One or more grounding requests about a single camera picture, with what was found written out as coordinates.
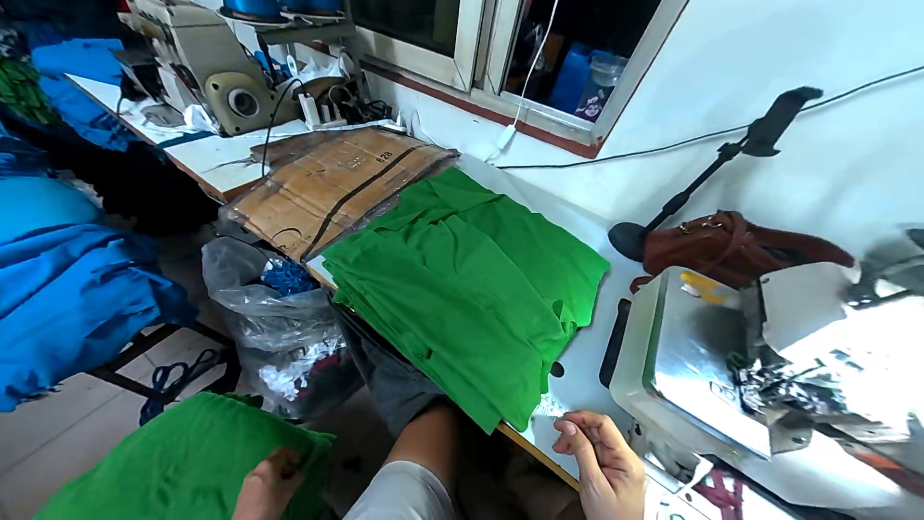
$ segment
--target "green t-shirt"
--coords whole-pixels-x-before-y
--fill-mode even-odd
[[[324,251],[355,310],[485,431],[523,431],[609,263],[457,168]]]
[[[283,518],[333,519],[321,498],[333,439],[201,392],[126,437],[61,488],[35,520],[228,520],[244,476],[279,446],[307,459]]]

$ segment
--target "brown leather handbag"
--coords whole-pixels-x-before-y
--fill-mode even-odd
[[[836,245],[801,233],[755,226],[736,211],[653,231],[645,240],[642,265],[652,277],[632,281],[632,292],[669,266],[689,267],[723,284],[741,288],[766,273],[815,262],[852,266],[854,257]]]

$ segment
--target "cardboard box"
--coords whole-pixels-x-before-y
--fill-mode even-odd
[[[263,146],[251,153],[262,160]],[[289,258],[307,262],[383,201],[456,156],[374,128],[290,137],[266,149],[273,173],[225,211]]]

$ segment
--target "white table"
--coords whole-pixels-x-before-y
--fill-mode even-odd
[[[153,101],[140,104],[123,101],[123,113],[117,115],[117,86],[75,76],[68,78],[150,144],[157,145],[183,135],[182,132],[164,131],[145,122],[140,110],[153,104]],[[270,140],[307,131],[304,123],[296,120],[274,128]],[[260,178],[261,165],[250,159],[250,147],[263,143],[265,139],[266,130],[256,130],[230,138],[210,136],[163,149],[170,160],[195,179],[207,193],[216,200],[227,202]],[[644,273],[639,264],[627,260],[613,249],[606,236],[609,225],[598,216],[471,156],[460,157],[458,166],[485,188],[506,194],[531,211],[567,229],[611,263],[610,272],[603,277],[590,325],[578,331],[559,358],[558,362],[565,373],[560,378],[549,376],[549,392],[533,412],[527,430],[515,432],[508,425],[501,425],[501,430],[508,437],[537,456],[566,482],[577,487],[579,473],[574,457],[560,455],[552,450],[552,445],[558,439],[558,431],[554,429],[553,423],[564,412],[591,410],[611,416],[624,434],[628,435],[632,417],[616,405],[609,390],[600,383],[598,375],[616,320],[616,306],[621,298],[629,297],[629,282]],[[323,257],[318,256],[309,262],[309,268],[321,281],[335,287],[333,277],[322,263]],[[647,518],[666,520],[672,513],[681,514],[686,520],[719,518],[718,509],[697,493],[684,493],[683,497],[668,493],[659,484],[665,482],[665,475],[655,471],[653,466],[648,466],[648,469]],[[685,501],[686,496],[690,497],[690,503]]]
[[[118,105],[120,96],[118,85],[70,74],[65,76],[93,101],[149,144],[157,146],[162,142],[186,135],[181,131],[155,127],[145,120],[140,111],[145,106],[154,105],[153,100],[149,99],[140,103],[123,100],[120,107],[122,113],[117,114],[116,105]],[[296,119],[273,128],[270,142],[302,133],[308,133],[308,127],[303,121]],[[212,135],[196,141],[163,147],[163,150],[176,167],[195,179],[212,198],[226,203],[260,178],[261,165],[250,157],[250,147],[263,144],[265,140],[266,129],[263,129],[235,137]]]

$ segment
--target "sewing machine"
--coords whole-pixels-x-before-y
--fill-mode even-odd
[[[166,105],[179,114],[202,105],[224,135],[269,126],[281,94],[268,85],[227,22],[184,0],[129,0],[128,6],[131,14],[122,20],[149,39]],[[298,103],[284,99],[273,123],[297,113]]]
[[[919,492],[921,258],[865,278],[790,267],[741,291],[669,267],[622,318],[609,388],[639,423],[630,444],[681,482],[715,455],[793,504],[856,513],[900,500],[897,482]]]

